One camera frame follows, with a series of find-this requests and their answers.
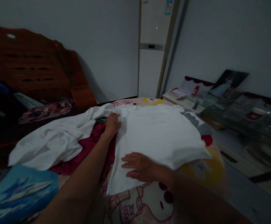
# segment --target person's right arm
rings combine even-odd
[[[123,168],[134,169],[126,174],[127,177],[143,182],[162,182],[200,223],[251,223],[219,196],[141,153],[127,154],[122,161],[126,162]]]

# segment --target yellow pattern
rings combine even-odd
[[[153,99],[150,100],[151,98],[145,97],[143,98],[144,103],[150,104],[150,105],[158,105],[158,104],[162,104],[163,100],[162,99]]]
[[[206,167],[209,167],[209,170],[205,170],[202,173],[202,177],[197,177],[196,170],[194,169],[199,161],[193,161],[184,164],[180,169],[182,172],[185,173],[186,176],[192,178],[197,183],[204,185],[204,186],[214,186],[218,184],[222,178],[224,177],[224,167],[222,161],[219,157],[207,146],[205,148],[210,152],[213,156],[212,160],[203,159],[200,160]]]

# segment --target red cup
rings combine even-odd
[[[246,115],[246,118],[249,119],[249,120],[256,120],[258,119],[259,117],[262,117],[263,115],[266,114],[266,111],[265,110],[262,110],[260,108],[253,108],[249,113],[248,115]]]

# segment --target wooden headboard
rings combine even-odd
[[[0,27],[0,82],[36,100],[73,97],[81,111],[97,105],[76,52],[26,29]]]

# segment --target red bottle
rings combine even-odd
[[[196,95],[198,93],[200,86],[196,86],[194,91],[192,92],[192,96]]]

